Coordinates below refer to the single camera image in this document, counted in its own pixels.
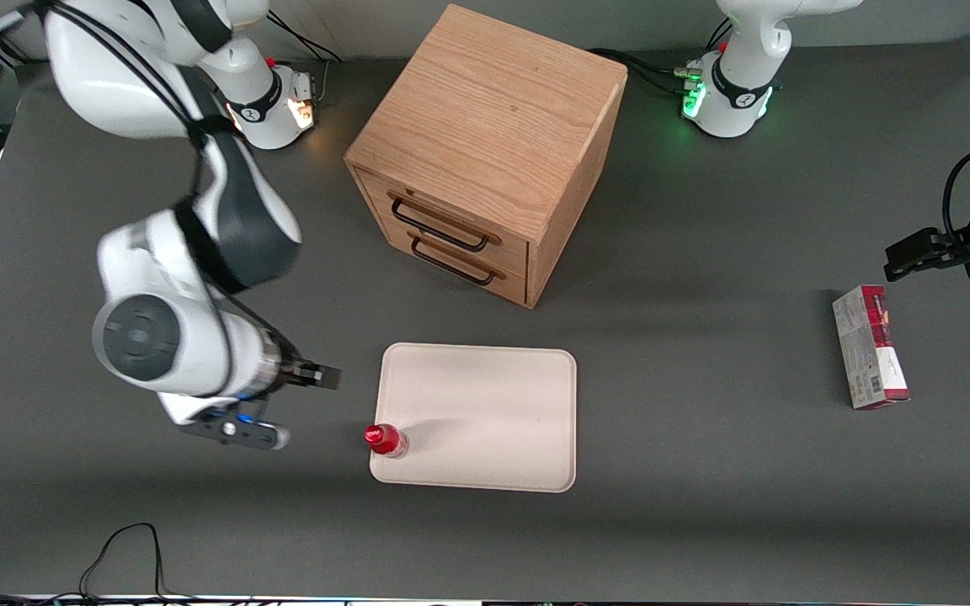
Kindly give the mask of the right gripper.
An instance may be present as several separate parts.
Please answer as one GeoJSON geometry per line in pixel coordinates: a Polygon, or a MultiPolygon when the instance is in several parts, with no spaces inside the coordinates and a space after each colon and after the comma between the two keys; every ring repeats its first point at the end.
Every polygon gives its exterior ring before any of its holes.
{"type": "Polygon", "coordinates": [[[174,423],[184,425],[208,409],[227,409],[235,401],[255,399],[299,376],[299,385],[335,391],[342,371],[291,357],[277,369],[177,369],[157,379],[157,396],[174,423]]]}

